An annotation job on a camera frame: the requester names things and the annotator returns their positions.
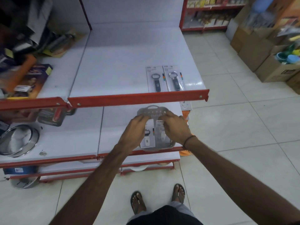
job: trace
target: black bracelet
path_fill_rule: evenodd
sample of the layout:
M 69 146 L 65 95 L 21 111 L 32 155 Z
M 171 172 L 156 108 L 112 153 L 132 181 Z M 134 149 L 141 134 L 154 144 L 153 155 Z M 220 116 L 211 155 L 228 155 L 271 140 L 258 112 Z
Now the black bracelet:
M 185 142 L 184 142 L 184 144 L 183 144 L 183 148 L 184 149 L 186 149 L 186 147 L 185 147 L 185 144 L 187 143 L 187 141 L 189 140 L 189 139 L 191 139 L 192 137 L 194 137 L 195 135 L 193 135 L 193 136 L 190 136 L 190 137 L 188 137 L 186 140 L 185 140 Z

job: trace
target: foot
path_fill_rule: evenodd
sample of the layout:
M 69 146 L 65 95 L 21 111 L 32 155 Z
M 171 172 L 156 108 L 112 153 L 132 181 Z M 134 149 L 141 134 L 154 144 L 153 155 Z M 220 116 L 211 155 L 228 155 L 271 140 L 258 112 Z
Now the foot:
M 131 207 L 135 215 L 147 210 L 141 193 L 138 192 L 133 196 Z
M 183 204 L 184 199 L 185 199 L 185 191 L 184 191 L 183 187 L 176 184 L 174 186 L 172 201 L 178 201 Z

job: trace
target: forearm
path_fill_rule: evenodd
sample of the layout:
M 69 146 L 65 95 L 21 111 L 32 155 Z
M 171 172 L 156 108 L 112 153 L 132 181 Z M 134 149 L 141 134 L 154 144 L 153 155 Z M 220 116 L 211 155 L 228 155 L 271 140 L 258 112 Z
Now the forearm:
M 252 175 L 211 150 L 196 137 L 186 148 L 212 174 L 228 196 L 256 223 L 288 224 L 300 220 L 300 212 Z
M 87 178 L 50 225 L 85 224 L 92 225 L 99 214 L 108 189 L 122 162 L 127 157 L 126 150 L 116 145 L 103 163 Z

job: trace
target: yellow sticker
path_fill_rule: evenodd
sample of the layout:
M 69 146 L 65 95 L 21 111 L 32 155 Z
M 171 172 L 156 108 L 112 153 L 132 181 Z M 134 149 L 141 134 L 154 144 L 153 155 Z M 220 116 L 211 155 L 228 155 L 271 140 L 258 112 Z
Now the yellow sticker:
M 46 70 L 47 75 L 49 76 L 51 74 L 51 72 L 52 72 L 52 69 L 50 67 L 48 67 Z
M 6 56 L 13 58 L 13 52 L 7 48 L 4 49 Z

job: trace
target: person's left hand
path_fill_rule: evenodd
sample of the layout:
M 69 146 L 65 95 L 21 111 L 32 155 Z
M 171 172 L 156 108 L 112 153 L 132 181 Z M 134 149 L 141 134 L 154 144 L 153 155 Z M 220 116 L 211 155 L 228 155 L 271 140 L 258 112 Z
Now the person's left hand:
M 135 116 L 131 119 L 119 139 L 118 146 L 129 153 L 139 146 L 145 137 L 145 125 L 149 119 L 150 117 L 146 115 Z

